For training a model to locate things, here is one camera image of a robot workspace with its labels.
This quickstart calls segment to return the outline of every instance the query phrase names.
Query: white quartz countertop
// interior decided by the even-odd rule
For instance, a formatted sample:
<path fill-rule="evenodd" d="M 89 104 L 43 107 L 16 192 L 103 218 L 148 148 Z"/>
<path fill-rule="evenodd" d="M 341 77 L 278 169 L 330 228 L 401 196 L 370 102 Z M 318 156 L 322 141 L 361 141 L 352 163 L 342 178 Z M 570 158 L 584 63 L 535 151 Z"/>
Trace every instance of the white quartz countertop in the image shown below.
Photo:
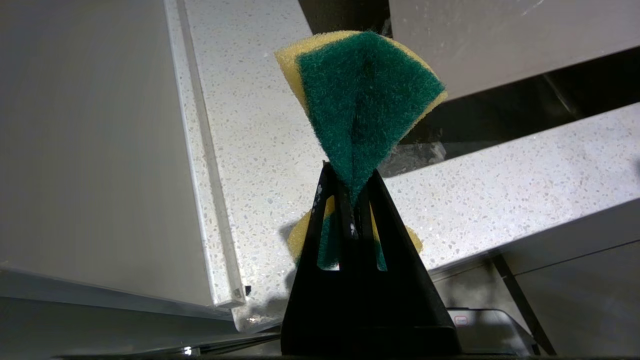
<path fill-rule="evenodd" d="M 297 0 L 166 9 L 214 303 L 259 331 L 284 315 L 285 238 L 326 158 L 273 56 L 311 32 Z M 639 198 L 640 104 L 385 182 L 427 268 L 443 266 Z"/>

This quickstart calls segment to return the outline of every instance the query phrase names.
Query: speckled countertop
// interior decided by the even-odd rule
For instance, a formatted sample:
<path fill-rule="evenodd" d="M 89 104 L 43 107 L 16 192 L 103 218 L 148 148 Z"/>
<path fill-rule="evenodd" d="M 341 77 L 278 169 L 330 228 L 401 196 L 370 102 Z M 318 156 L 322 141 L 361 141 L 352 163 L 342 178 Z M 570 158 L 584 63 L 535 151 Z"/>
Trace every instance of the speckled countertop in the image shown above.
<path fill-rule="evenodd" d="M 273 57 L 311 32 L 296 0 L 166 8 L 214 303 L 259 331 L 284 315 L 285 237 L 325 159 Z M 639 198 L 640 104 L 385 182 L 436 268 Z"/>

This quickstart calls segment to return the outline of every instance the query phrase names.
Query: scrub sponge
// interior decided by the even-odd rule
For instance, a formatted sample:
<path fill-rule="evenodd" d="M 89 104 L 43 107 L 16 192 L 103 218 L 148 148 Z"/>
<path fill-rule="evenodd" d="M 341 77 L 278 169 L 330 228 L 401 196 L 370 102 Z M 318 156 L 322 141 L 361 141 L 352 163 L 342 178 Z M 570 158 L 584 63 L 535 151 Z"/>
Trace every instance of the scrub sponge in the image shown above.
<path fill-rule="evenodd" d="M 338 227 L 333 214 L 335 211 L 335 201 L 333 196 L 326 200 L 324 207 L 324 218 L 322 225 L 322 233 L 320 235 L 320 248 L 318 249 L 318 262 L 317 265 L 324 270 L 330 270 L 338 265 L 339 260 L 339 244 L 336 240 L 338 238 Z M 287 245 L 289 246 L 289 253 L 291 257 L 295 259 L 296 263 L 300 259 L 302 254 L 302 247 L 305 244 L 305 237 L 307 235 L 307 228 L 309 227 L 309 219 L 311 218 L 311 211 L 308 211 L 305 216 L 291 229 L 289 238 L 287 239 Z M 376 257 L 378 262 L 378 268 L 386 271 L 387 264 L 385 258 L 382 256 L 382 248 L 380 245 L 380 236 L 378 235 L 378 228 L 376 227 L 376 221 L 373 217 L 373 211 L 371 212 L 371 225 L 373 227 L 373 239 L 376 242 Z M 418 236 L 409 227 L 406 227 L 406 231 L 411 238 L 415 250 L 419 253 L 422 251 L 422 243 Z"/>
<path fill-rule="evenodd" d="M 416 54 L 371 32 L 318 34 L 276 59 L 352 204 L 391 148 L 447 96 Z"/>

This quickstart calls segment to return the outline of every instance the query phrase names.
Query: dark gap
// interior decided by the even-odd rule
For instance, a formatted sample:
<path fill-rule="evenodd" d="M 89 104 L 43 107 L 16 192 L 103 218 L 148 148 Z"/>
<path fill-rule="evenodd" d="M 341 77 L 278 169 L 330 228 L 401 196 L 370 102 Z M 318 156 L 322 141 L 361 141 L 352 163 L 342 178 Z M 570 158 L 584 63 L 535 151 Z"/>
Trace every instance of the dark gap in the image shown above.
<path fill-rule="evenodd" d="M 640 47 L 447 101 L 378 170 L 403 174 L 639 102 L 637 79 Z"/>
<path fill-rule="evenodd" d="M 298 0 L 313 34 L 338 30 L 381 33 L 389 23 L 387 0 Z"/>

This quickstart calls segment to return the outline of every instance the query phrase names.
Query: white cabinet door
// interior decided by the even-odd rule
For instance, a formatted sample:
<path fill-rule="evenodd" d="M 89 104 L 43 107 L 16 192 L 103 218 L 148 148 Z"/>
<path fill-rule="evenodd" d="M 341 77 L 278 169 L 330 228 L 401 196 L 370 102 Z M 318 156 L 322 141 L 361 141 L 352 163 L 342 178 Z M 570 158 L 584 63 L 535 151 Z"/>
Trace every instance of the white cabinet door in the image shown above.
<path fill-rule="evenodd" d="M 0 266 L 210 306 L 164 4 L 0 19 Z"/>

